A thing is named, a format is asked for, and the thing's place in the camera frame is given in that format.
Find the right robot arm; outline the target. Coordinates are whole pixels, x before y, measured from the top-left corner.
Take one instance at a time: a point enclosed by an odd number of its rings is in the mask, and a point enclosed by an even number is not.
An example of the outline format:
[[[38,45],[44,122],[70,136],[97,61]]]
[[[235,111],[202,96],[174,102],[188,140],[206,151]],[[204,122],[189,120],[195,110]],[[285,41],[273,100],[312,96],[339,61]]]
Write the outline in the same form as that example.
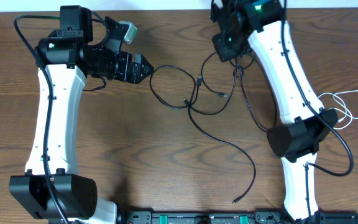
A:
[[[210,18],[220,32],[212,41],[222,62],[253,52],[272,88],[281,123],[267,130],[281,159],[284,209],[292,222],[319,223],[314,170],[319,144],[333,130],[337,114],[313,91],[291,42],[287,7],[279,1],[211,3]]]

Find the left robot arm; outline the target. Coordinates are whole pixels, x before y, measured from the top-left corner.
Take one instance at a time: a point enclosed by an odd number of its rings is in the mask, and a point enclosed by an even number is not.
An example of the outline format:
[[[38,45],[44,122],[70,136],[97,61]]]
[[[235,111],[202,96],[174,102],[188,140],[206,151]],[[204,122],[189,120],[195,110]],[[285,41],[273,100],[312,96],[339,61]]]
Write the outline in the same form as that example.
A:
[[[122,51],[137,33],[131,22],[81,6],[61,7],[58,21],[57,30],[30,48],[40,86],[35,138],[24,173],[11,177],[9,191],[35,219],[123,223],[117,205],[78,173],[78,108],[87,77],[138,84],[154,68],[143,55]]]

